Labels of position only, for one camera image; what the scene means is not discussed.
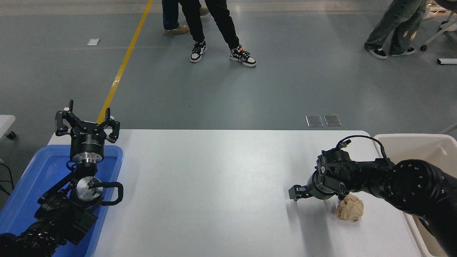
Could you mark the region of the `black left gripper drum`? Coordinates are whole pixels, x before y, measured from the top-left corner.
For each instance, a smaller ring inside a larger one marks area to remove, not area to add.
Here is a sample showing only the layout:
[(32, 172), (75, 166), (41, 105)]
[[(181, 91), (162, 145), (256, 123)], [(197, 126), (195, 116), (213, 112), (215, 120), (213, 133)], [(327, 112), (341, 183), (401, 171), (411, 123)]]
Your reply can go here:
[(96, 153), (100, 157), (104, 157), (106, 133), (101, 131), (94, 131), (96, 125), (94, 123), (85, 123), (83, 128), (78, 126), (72, 127), (70, 130), (71, 147), (70, 157), (75, 157), (80, 153), (90, 152)]

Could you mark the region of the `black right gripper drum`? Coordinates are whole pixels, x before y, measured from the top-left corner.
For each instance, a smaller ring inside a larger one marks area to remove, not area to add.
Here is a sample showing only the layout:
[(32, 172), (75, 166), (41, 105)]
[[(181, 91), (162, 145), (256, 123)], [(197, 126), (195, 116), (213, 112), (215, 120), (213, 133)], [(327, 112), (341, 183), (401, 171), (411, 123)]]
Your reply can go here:
[(318, 171), (315, 171), (307, 181), (307, 193), (319, 200), (328, 200), (336, 192), (318, 183)]

